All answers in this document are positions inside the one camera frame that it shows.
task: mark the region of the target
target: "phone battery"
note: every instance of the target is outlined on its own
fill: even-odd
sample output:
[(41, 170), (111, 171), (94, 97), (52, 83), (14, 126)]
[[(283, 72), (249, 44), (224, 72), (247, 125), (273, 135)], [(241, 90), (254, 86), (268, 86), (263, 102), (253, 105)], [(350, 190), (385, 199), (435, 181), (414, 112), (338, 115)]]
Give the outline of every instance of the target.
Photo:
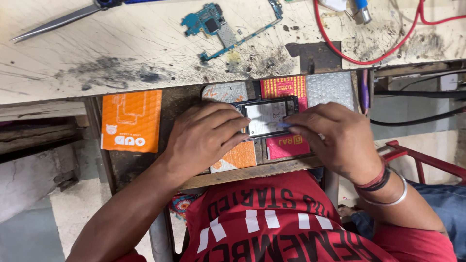
[(287, 116), (286, 102), (264, 103), (245, 106), (246, 115), (251, 119), (249, 123), (249, 135), (258, 136), (285, 130), (278, 125), (270, 123), (283, 122)]

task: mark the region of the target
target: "silver bangle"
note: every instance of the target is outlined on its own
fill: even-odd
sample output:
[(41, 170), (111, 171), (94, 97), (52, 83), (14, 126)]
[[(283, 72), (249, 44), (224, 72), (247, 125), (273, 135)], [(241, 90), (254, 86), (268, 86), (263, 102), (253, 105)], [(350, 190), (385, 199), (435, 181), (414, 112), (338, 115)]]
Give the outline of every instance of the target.
[(360, 193), (359, 193), (359, 189), (355, 186), (355, 189), (356, 189), (356, 192), (359, 194), (359, 197), (368, 202), (369, 204), (372, 204), (372, 205), (375, 205), (375, 206), (381, 206), (381, 207), (388, 207), (388, 206), (393, 206), (393, 205), (396, 205), (398, 204), (399, 202), (403, 201), (403, 199), (406, 197), (406, 194), (408, 193), (408, 184), (406, 183), (406, 179), (404, 179), (404, 177), (400, 174), (398, 174), (398, 172), (395, 171), (395, 169), (391, 168), (390, 169), (395, 173), (397, 174), (400, 178), (401, 178), (401, 181), (403, 182), (403, 194), (400, 196), (400, 198), (395, 201), (395, 202), (392, 202), (392, 203), (381, 203), (381, 202), (373, 202), (373, 201), (369, 201), (367, 199), (365, 199)]

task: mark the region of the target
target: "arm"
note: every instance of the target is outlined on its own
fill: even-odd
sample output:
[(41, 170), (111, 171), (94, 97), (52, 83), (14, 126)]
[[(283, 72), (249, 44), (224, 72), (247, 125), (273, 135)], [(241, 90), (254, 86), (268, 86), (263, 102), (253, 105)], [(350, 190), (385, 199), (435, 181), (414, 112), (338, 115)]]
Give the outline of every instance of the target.
[(164, 153), (89, 220), (67, 262), (109, 262), (134, 249), (178, 188), (246, 139), (249, 123), (226, 103), (196, 106), (175, 122)]
[[(302, 135), (328, 169), (353, 184), (367, 184), (381, 172), (382, 162), (374, 147), (370, 124), (363, 115), (340, 104), (328, 103), (292, 115), (286, 122), (296, 125), (289, 130)], [(402, 181), (393, 173), (381, 189), (361, 192), (364, 198), (382, 203), (396, 201), (402, 193)], [(410, 185), (405, 199), (396, 205), (364, 204), (365, 210), (378, 223), (445, 232), (440, 218)]]

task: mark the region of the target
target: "hand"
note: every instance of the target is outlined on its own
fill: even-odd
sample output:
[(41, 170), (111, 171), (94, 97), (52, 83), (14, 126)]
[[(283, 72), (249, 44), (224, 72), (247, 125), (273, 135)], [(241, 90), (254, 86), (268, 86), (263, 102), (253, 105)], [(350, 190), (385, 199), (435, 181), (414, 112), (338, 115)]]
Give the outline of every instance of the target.
[(167, 149), (154, 164), (184, 183), (247, 139), (238, 131), (250, 121), (227, 103), (191, 107), (175, 121)]
[(330, 102), (289, 116), (285, 122), (297, 125), (290, 132), (303, 136), (328, 169), (354, 184), (367, 184), (381, 172), (382, 161), (363, 115)]

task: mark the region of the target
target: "smartphone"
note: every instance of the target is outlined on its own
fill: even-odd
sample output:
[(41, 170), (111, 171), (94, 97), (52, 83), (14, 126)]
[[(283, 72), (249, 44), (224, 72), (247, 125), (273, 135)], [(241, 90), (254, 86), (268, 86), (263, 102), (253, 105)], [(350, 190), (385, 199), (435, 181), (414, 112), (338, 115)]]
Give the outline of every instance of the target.
[(286, 128), (278, 126), (278, 123), (283, 122), (285, 117), (298, 113), (297, 96), (245, 101), (232, 105), (251, 119), (249, 125), (241, 130), (249, 135), (247, 141), (290, 134)]

